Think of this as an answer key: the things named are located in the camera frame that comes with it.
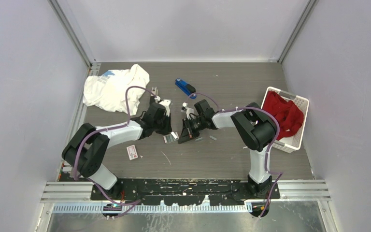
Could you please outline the box of staples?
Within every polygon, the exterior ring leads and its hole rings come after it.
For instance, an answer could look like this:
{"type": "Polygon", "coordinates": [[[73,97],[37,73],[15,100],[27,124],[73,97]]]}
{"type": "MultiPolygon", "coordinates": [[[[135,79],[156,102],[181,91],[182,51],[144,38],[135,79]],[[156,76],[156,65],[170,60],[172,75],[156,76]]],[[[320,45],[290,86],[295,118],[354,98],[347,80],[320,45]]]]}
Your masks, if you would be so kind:
{"type": "Polygon", "coordinates": [[[166,144],[176,142],[178,141],[178,139],[179,139],[178,133],[173,131],[170,134],[163,136],[164,143],[166,144]]]}

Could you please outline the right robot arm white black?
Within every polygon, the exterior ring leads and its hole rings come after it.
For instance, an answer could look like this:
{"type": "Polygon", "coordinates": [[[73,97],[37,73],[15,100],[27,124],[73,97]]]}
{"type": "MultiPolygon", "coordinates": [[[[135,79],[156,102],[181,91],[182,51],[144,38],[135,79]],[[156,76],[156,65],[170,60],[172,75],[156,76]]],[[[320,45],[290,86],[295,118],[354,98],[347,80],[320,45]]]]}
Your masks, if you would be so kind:
{"type": "Polygon", "coordinates": [[[215,111],[206,100],[201,100],[191,109],[184,102],[181,107],[185,113],[178,143],[197,139],[204,129],[218,130],[235,128],[245,146],[250,151],[250,171],[248,189],[254,198],[262,198],[272,184],[269,171],[269,151],[279,134],[279,127],[271,115],[255,102],[246,107],[215,111]]]}

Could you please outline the blue black stapler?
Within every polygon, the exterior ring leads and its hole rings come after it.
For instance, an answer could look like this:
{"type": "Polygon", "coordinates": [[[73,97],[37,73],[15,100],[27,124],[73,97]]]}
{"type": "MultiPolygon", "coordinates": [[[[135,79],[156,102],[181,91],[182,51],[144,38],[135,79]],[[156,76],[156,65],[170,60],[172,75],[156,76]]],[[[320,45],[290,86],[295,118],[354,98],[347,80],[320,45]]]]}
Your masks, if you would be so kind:
{"type": "Polygon", "coordinates": [[[175,80],[175,85],[188,96],[196,92],[196,89],[183,79],[177,78],[175,80]]]}

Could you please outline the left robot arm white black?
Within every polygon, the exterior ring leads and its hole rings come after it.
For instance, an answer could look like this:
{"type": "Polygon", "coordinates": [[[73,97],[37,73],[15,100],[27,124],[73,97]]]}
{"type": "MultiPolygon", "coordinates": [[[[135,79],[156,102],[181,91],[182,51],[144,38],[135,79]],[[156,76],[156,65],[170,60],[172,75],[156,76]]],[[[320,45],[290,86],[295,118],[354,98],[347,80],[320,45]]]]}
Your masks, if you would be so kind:
{"type": "Polygon", "coordinates": [[[141,116],[130,119],[128,123],[109,127],[94,127],[83,124],[64,148],[61,156],[85,178],[101,186],[109,199],[117,199],[122,192],[118,177],[109,171],[102,161],[108,148],[128,141],[137,141],[153,133],[170,134],[171,101],[164,99],[150,104],[141,116]]]}

